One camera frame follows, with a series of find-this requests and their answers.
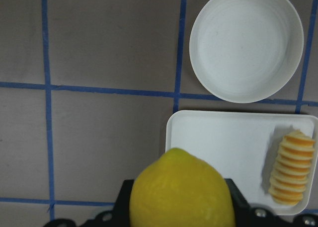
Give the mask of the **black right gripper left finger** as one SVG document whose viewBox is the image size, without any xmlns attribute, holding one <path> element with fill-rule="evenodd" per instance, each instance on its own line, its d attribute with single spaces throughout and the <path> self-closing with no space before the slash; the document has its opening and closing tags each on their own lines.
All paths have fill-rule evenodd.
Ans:
<svg viewBox="0 0 318 227">
<path fill-rule="evenodd" d="M 112 210 L 102 211 L 80 227 L 129 227 L 129 203 L 134 179 L 125 180 Z"/>
</svg>

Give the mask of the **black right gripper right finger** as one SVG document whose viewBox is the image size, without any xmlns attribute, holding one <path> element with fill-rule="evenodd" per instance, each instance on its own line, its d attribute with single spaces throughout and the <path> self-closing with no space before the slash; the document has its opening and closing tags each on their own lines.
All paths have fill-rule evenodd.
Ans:
<svg viewBox="0 0 318 227">
<path fill-rule="evenodd" d="M 288 222 L 269 209 L 251 206 L 232 179 L 225 182 L 230 190 L 236 226 L 238 227 L 316 227 L 318 217 L 313 214 L 297 215 L 292 222 Z"/>
</svg>

